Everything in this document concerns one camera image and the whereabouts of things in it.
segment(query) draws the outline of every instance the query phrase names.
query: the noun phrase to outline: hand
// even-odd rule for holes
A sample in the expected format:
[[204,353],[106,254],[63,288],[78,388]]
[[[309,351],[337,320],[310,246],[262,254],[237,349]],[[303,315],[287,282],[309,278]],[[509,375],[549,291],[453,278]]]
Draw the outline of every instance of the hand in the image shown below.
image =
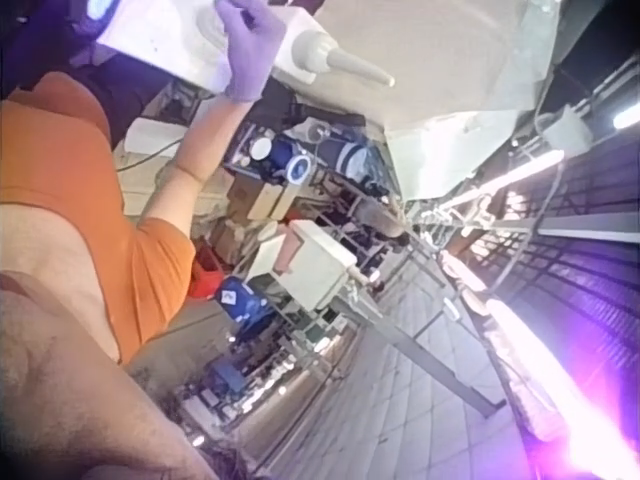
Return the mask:
[[254,102],[271,74],[286,26],[266,0],[216,0],[215,8],[229,37],[231,82],[225,92],[233,102]]

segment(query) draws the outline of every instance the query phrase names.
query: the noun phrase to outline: leg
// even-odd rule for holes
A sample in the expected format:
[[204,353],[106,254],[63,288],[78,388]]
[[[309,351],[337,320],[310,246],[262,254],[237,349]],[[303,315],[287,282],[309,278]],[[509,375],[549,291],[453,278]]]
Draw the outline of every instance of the leg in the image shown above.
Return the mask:
[[109,122],[113,148],[145,107],[168,85],[171,75],[126,55],[101,65],[66,72],[98,99]]

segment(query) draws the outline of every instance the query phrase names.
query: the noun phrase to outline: fluorescent light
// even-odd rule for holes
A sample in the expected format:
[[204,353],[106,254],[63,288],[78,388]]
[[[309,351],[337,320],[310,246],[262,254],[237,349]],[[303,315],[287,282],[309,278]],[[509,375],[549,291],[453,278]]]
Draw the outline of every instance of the fluorescent light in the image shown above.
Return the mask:
[[443,250],[441,253],[441,258],[444,264],[443,266],[446,267],[446,270],[448,270],[447,274],[453,273],[454,275],[450,276],[459,278],[467,287],[469,287],[474,292],[483,292],[487,289],[485,283],[480,280],[480,278],[477,277],[476,274],[469,269],[469,267],[467,267],[453,255],[451,255],[449,252]]
[[320,353],[329,346],[329,343],[331,343],[331,340],[329,340],[328,337],[324,337],[320,339],[318,343],[316,343],[316,346],[313,347],[313,351],[316,353]]
[[369,281],[373,283],[379,278],[380,278],[380,270],[374,270],[374,272],[369,276]]
[[444,302],[445,311],[447,312],[447,316],[454,322],[457,322],[458,320],[460,320],[460,312],[458,311],[456,306],[453,304],[453,302],[449,300],[447,297],[444,297],[443,302]]
[[191,442],[191,445],[193,445],[194,447],[199,447],[203,443],[204,443],[204,435],[198,435],[196,438],[193,439],[193,442]]
[[622,130],[638,122],[640,122],[640,103],[616,115],[613,119],[613,126]]
[[91,20],[100,20],[109,10],[114,0],[89,0],[87,2],[87,16]]
[[566,421],[572,463],[604,480],[639,480],[640,466],[614,422],[591,405],[560,362],[507,305],[493,298],[486,305]]
[[445,202],[443,205],[441,205],[440,208],[455,207],[471,200],[475,200],[476,198],[485,194],[493,195],[495,192],[503,187],[506,187],[507,185],[519,182],[520,180],[528,178],[532,175],[535,175],[536,173],[546,170],[547,168],[557,165],[563,159],[563,150],[551,150],[550,152],[547,152],[544,155],[541,155],[540,157],[519,166],[518,168],[514,168],[510,172],[498,178],[489,180],[487,183],[474,190],[470,190],[463,193],[462,195],[457,196],[456,198],[452,198],[448,202]]

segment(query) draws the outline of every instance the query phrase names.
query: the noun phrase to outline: equipment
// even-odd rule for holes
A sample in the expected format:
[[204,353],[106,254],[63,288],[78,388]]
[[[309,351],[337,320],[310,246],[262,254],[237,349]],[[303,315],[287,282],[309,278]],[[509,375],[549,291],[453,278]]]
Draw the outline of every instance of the equipment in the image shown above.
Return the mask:
[[[338,46],[303,8],[270,7],[287,32],[275,59],[283,80],[311,84],[318,73],[340,70],[392,86],[391,75]],[[114,50],[166,70],[213,93],[231,78],[227,39],[210,0],[121,0],[107,31],[98,40]]]
[[267,299],[237,277],[227,277],[215,299],[237,323],[254,323],[272,311]]

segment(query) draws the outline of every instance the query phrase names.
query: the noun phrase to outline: tiled wall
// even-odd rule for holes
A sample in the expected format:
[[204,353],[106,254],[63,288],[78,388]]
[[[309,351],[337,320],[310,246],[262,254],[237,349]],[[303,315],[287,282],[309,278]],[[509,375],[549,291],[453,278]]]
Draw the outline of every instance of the tiled wall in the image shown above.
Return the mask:
[[[408,333],[437,308],[411,266],[381,303]],[[492,401],[504,397],[482,347],[442,318],[420,342]],[[348,377],[272,465],[286,480],[524,480],[529,467],[509,406],[490,419],[433,381],[375,332]]]

